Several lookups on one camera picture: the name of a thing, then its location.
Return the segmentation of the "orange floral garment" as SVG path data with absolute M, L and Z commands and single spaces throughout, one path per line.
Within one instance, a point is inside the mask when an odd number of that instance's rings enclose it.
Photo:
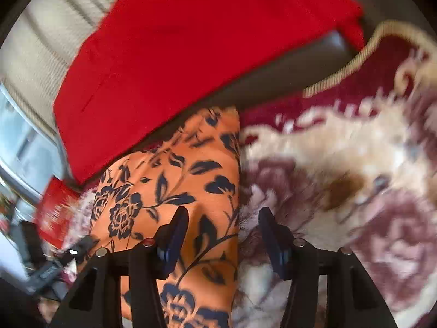
M 168 224 L 189 225 L 173 273 L 158 282 L 169 327 L 229 327 L 238 276 L 240 121 L 236 109 L 203 109 L 154 150 L 119 159 L 102 174 L 90 233 L 98 247 L 129 250 Z

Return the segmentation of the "red printed bucket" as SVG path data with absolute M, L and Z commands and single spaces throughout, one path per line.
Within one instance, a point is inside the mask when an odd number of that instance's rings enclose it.
M 68 233 L 70 222 L 76 212 L 79 194 L 57 177 L 48 183 L 41 201 L 36 207 L 34 223 L 40 238 L 61 249 Z

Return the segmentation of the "maroon white floral blanket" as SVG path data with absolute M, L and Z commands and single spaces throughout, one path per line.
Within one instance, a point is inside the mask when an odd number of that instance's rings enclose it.
M 399 327 L 436 317 L 436 42 L 380 24 L 335 75 L 239 113 L 238 276 L 232 327 L 276 327 L 287 283 L 267 262 L 258 213 L 326 250 L 349 245 Z M 97 187 L 72 233 L 90 233 Z

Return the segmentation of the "beige striped curtain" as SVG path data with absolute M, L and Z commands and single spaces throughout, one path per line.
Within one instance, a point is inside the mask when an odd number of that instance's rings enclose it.
M 115 0 L 31 0 L 1 47 L 1 83 L 37 128 L 56 137 L 53 102 L 85 39 Z

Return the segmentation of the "red folded cloth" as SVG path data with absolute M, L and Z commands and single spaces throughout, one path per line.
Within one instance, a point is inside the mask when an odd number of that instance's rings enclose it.
M 336 30 L 364 46 L 354 0 L 117 0 L 81 45 L 53 111 L 84 183 L 178 113 Z

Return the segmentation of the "dark grey storage box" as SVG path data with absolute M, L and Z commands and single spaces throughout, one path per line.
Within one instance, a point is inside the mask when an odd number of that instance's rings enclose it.
M 380 22 L 388 19 L 410 22 L 431 36 L 436 35 L 436 0 L 356 1 L 364 9 L 361 26 L 366 39 L 371 37 Z M 139 146 L 146 147 L 167 139 L 190 115 L 202 108 L 235 105 L 244 109 L 315 84 L 340 70 L 356 53 L 339 32 L 328 33 L 307 46 L 285 53 L 189 106 L 146 137 Z

